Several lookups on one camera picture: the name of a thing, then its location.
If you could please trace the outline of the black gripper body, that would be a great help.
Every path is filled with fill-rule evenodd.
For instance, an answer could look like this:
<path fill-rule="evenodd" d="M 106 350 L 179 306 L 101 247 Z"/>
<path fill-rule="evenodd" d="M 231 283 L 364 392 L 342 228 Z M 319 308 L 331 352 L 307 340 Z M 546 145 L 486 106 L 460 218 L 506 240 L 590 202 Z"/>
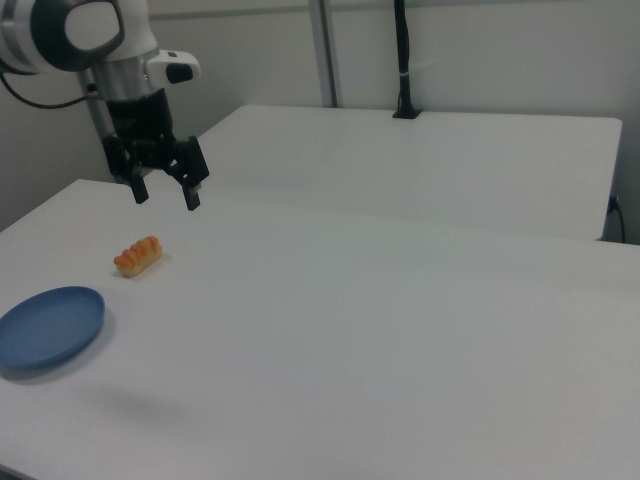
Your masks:
<path fill-rule="evenodd" d="M 130 185 L 145 169 L 163 170 L 178 182 L 197 185 L 209 176 L 194 136 L 178 139 L 166 92 L 106 103 L 114 132 L 103 139 L 109 170 Z"/>

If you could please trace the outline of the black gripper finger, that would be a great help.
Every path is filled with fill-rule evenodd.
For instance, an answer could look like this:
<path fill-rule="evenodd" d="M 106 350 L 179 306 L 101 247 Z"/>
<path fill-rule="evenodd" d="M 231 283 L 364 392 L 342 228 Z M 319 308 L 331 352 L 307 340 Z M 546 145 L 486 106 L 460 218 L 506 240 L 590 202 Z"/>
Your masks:
<path fill-rule="evenodd" d="M 193 211 L 198 208 L 200 206 L 198 189 L 202 181 L 201 169 L 187 161 L 174 160 L 166 172 L 181 185 L 187 209 Z"/>
<path fill-rule="evenodd" d="M 130 176 L 130 188 L 137 204 L 143 204 L 149 198 L 144 177 L 139 170 L 132 172 Z"/>

